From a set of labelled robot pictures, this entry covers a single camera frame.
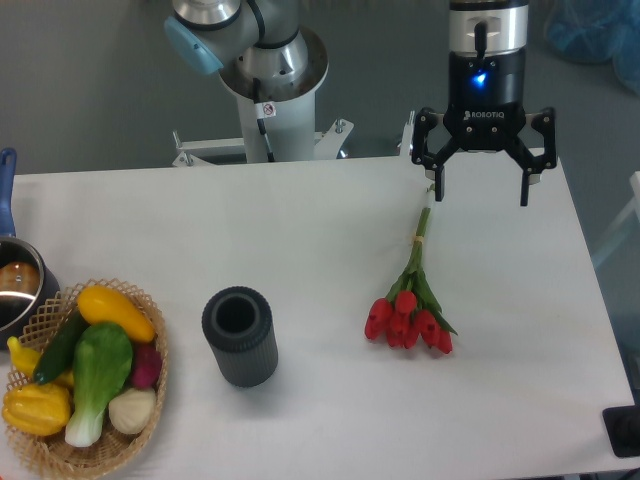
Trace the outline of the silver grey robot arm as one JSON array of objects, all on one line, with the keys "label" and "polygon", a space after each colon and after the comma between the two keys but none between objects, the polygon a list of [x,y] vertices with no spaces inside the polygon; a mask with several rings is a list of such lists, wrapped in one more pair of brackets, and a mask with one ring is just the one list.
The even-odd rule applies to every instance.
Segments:
[{"label": "silver grey robot arm", "polygon": [[[503,152],[529,187],[557,164],[555,112],[523,107],[529,5],[449,5],[448,105],[413,115],[403,145],[437,190],[460,151]],[[328,71],[325,46],[299,21],[295,1],[177,1],[165,34],[181,58],[218,75],[235,96],[251,163],[331,159],[352,126],[315,129],[315,93]]]}]

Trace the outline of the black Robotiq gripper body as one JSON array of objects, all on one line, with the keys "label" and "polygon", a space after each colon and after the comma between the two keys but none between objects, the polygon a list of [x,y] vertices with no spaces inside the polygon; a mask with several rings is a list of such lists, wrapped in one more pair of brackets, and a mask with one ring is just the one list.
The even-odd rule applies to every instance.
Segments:
[{"label": "black Robotiq gripper body", "polygon": [[526,51],[485,57],[449,54],[444,126],[463,151],[505,150],[525,126]]}]

